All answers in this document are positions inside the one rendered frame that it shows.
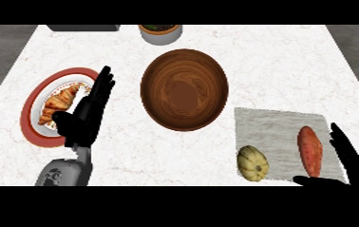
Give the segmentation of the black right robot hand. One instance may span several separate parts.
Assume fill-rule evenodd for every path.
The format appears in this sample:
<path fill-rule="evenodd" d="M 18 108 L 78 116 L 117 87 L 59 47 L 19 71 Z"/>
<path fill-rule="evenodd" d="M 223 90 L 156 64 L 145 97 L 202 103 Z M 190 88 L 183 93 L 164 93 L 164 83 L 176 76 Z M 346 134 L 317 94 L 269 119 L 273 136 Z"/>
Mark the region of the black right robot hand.
<path fill-rule="evenodd" d="M 340 162 L 346 170 L 348 183 L 338 180 L 294 176 L 292 181 L 306 187 L 357 187 L 359 188 L 359 154 L 346 136 L 343 129 L 331 123 L 329 143 L 335 149 Z"/>

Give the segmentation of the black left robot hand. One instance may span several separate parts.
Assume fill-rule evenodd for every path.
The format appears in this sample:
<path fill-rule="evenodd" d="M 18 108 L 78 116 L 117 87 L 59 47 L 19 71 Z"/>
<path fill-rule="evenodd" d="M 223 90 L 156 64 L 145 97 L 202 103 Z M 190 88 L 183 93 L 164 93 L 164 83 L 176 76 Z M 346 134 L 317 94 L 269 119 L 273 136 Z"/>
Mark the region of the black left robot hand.
<path fill-rule="evenodd" d="M 74 111 L 53 113 L 52 120 L 59 135 L 65 137 L 65 147 L 91 147 L 114 85 L 111 67 L 105 66 L 97 74 L 90 94 L 80 100 Z"/>

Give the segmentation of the orange sweet potato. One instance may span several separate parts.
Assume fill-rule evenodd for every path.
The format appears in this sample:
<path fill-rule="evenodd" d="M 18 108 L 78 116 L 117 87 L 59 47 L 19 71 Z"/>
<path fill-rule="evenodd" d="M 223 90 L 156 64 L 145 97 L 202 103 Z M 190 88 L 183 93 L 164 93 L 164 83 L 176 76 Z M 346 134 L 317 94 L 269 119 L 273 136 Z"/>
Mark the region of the orange sweet potato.
<path fill-rule="evenodd" d="M 297 146 L 304 170 L 310 177 L 317 178 L 322 163 L 322 144 L 310 126 L 303 126 L 298 131 Z"/>

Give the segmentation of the grey placemat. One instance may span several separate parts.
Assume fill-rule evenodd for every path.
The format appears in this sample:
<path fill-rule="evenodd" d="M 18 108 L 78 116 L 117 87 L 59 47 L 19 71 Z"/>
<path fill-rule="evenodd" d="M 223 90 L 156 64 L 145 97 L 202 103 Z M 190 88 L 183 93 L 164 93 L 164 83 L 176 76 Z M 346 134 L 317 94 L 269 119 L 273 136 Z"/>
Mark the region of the grey placemat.
<path fill-rule="evenodd" d="M 278 110 L 235 108 L 235 149 L 254 146 L 269 162 L 267 180 L 292 181 L 294 176 L 306 176 L 297 135 L 303 126 L 309 126 L 322 144 L 322 162 L 319 176 L 344 181 L 337 153 L 329 143 L 326 120 L 319 114 L 306 114 Z"/>

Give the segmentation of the brown wooden bowl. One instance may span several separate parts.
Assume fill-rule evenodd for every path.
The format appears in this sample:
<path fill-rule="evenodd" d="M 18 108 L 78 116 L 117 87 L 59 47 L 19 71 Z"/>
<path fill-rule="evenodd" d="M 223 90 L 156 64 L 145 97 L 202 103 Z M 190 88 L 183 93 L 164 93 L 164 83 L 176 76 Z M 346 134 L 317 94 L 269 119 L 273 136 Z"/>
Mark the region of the brown wooden bowl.
<path fill-rule="evenodd" d="M 205 53 L 176 49 L 153 59 L 142 77 L 140 97 L 159 125 L 177 131 L 205 127 L 221 113 L 227 95 L 223 68 Z"/>

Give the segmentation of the golden croissant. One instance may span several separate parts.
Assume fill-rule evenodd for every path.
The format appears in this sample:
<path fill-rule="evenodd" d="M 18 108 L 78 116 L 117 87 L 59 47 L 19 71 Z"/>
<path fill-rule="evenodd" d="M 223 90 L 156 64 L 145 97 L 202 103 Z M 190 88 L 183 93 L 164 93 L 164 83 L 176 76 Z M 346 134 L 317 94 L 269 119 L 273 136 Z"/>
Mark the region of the golden croissant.
<path fill-rule="evenodd" d="M 57 111 L 68 111 L 77 96 L 77 92 L 86 87 L 84 83 L 71 83 L 63 89 L 56 90 L 56 93 L 44 100 L 38 125 L 53 125 L 52 115 Z"/>

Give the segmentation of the red rimmed white plate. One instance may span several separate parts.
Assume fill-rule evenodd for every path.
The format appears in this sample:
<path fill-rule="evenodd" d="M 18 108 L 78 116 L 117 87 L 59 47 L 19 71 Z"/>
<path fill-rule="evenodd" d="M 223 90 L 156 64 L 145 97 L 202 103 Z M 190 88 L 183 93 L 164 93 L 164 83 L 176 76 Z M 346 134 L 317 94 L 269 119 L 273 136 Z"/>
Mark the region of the red rimmed white plate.
<path fill-rule="evenodd" d="M 22 106 L 19 125 L 26 141 L 40 147 L 57 147 L 65 138 L 44 125 L 38 125 L 44 101 L 66 86 L 83 83 L 93 86 L 97 73 L 86 67 L 68 68 L 47 77 L 31 92 Z"/>

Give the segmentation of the pale yellow squash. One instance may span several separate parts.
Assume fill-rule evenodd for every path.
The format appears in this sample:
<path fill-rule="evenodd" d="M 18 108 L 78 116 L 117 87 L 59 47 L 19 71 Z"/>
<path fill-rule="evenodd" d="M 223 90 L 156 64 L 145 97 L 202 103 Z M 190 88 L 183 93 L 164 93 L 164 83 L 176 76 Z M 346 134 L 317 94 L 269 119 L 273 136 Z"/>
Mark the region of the pale yellow squash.
<path fill-rule="evenodd" d="M 236 166 L 242 177 L 249 181 L 261 181 L 269 172 L 269 163 L 261 151 L 251 145 L 239 148 Z"/>

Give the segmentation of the dark grey flat appliance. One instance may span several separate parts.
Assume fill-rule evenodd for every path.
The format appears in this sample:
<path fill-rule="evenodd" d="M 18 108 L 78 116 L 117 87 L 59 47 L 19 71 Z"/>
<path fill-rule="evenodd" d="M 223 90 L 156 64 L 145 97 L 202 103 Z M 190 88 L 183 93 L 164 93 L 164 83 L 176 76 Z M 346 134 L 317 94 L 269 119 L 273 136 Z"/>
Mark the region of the dark grey flat appliance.
<path fill-rule="evenodd" d="M 47 25 L 52 31 L 118 31 L 121 25 Z"/>

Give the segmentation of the grey plant pot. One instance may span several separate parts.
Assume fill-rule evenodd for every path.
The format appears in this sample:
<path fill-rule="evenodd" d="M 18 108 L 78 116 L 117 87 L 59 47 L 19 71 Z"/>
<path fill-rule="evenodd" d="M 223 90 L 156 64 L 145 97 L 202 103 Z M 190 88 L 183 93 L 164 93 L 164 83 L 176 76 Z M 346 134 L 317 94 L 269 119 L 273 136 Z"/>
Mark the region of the grey plant pot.
<path fill-rule="evenodd" d="M 173 25 L 168 29 L 156 31 L 139 26 L 142 38 L 155 46 L 173 44 L 182 35 L 182 25 Z"/>

